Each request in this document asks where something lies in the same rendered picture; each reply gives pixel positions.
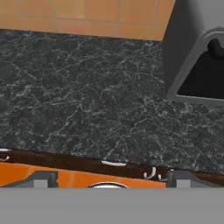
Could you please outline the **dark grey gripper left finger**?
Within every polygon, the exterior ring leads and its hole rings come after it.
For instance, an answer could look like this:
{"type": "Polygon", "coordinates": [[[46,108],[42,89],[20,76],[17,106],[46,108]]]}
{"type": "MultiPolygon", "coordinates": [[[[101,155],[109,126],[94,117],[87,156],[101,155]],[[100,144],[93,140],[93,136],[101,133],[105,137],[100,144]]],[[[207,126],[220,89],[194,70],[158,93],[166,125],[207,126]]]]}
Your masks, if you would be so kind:
{"type": "Polygon", "coordinates": [[[56,188],[59,186],[56,171],[35,171],[25,179],[4,185],[17,188],[56,188]]]}

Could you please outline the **white black round object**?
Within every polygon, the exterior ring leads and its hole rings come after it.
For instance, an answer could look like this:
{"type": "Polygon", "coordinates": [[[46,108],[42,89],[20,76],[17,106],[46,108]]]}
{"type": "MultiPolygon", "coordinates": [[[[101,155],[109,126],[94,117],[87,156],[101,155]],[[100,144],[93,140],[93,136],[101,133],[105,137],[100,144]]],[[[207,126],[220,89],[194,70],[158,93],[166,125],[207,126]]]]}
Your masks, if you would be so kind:
{"type": "Polygon", "coordinates": [[[123,189],[123,188],[128,188],[126,185],[123,184],[119,184],[116,182],[99,182],[99,183],[95,183],[90,185],[88,188],[109,188],[109,189],[113,189],[113,188],[118,188],[118,189],[123,189]]]}

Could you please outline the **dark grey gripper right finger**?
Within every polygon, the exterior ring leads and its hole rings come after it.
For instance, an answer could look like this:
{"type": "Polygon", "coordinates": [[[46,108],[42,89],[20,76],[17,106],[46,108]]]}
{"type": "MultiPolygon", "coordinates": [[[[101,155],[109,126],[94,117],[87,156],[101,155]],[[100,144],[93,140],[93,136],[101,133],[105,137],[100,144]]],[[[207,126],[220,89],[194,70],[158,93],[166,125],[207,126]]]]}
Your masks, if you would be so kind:
{"type": "Polygon", "coordinates": [[[203,180],[191,171],[169,171],[167,187],[170,188],[217,188],[219,185],[203,180]]]}

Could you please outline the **grey microwave oven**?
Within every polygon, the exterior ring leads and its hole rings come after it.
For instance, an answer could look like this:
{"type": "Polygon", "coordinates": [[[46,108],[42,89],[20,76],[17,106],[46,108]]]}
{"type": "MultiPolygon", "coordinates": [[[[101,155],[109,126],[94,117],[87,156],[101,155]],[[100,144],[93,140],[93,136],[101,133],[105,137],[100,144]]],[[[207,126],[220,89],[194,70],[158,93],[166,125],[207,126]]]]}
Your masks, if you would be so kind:
{"type": "Polygon", "coordinates": [[[224,0],[176,0],[162,51],[167,98],[224,106],[224,0]]]}

